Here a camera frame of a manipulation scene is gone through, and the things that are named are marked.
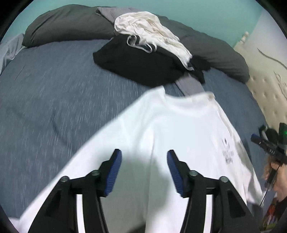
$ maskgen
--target wall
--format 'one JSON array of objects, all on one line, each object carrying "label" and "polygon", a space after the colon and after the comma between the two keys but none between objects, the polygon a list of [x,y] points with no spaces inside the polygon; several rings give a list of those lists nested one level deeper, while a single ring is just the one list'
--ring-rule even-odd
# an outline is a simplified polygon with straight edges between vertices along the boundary
[{"label": "wall", "polygon": [[67,4],[136,7],[182,22],[231,46],[252,32],[262,11],[255,0],[34,0],[12,23],[3,40],[25,32],[39,15]]},{"label": "wall", "polygon": [[266,55],[287,66],[287,39],[272,16],[264,9],[244,47],[248,50],[259,48]]}]

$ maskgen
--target gray pillow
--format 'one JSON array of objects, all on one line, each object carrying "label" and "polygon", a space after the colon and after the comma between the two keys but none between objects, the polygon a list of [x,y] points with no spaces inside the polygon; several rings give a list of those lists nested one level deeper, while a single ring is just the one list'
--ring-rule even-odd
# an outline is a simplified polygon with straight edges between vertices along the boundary
[{"label": "gray pillow", "polygon": [[225,41],[193,30],[177,21],[159,16],[161,24],[167,27],[192,55],[198,55],[210,62],[211,66],[223,71],[229,77],[246,83],[249,69],[245,59]]},{"label": "gray pillow", "polygon": [[54,41],[111,39],[114,27],[96,14],[97,8],[73,4],[48,11],[28,26],[22,44],[33,47]]}]

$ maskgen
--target blue gripper pad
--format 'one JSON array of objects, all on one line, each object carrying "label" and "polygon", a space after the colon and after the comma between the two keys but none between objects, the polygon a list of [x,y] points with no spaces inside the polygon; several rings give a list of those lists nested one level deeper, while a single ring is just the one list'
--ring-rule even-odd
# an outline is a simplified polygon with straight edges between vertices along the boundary
[{"label": "blue gripper pad", "polygon": [[173,183],[175,185],[175,189],[183,197],[183,194],[184,194],[183,179],[179,173],[179,170],[177,169],[177,166],[175,164],[175,160],[177,160],[177,162],[179,162],[177,156],[175,155],[175,152],[173,150],[168,151],[167,152],[167,164],[169,167],[169,171],[171,173]]},{"label": "blue gripper pad", "polygon": [[119,149],[115,149],[112,157],[113,156],[115,156],[115,158],[114,158],[114,161],[111,165],[110,171],[106,178],[106,188],[104,191],[106,196],[108,196],[113,190],[113,187],[116,182],[116,178],[117,178],[117,175],[118,175],[121,163],[122,163],[122,159],[123,159],[122,152]]}]

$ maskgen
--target beige headboard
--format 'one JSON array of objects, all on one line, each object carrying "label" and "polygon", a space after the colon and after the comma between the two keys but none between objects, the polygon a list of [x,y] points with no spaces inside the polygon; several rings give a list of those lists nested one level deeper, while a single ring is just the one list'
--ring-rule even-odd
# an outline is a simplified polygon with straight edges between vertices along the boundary
[{"label": "beige headboard", "polygon": [[234,49],[249,67],[247,86],[269,127],[278,131],[280,122],[287,123],[287,67],[258,49],[248,50],[244,46],[245,38]]}]

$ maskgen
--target mattress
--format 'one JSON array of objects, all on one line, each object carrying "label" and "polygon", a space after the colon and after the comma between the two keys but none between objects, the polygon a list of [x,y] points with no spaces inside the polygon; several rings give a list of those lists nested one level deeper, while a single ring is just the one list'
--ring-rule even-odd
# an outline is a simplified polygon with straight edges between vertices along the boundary
[{"label": "mattress", "polygon": [[[97,130],[148,87],[103,70],[92,53],[107,40],[53,42],[24,49],[0,76],[0,203],[20,217]],[[248,87],[216,69],[204,73],[239,133],[257,176],[265,154],[250,142],[265,119]],[[175,84],[167,94],[182,96]]]}]

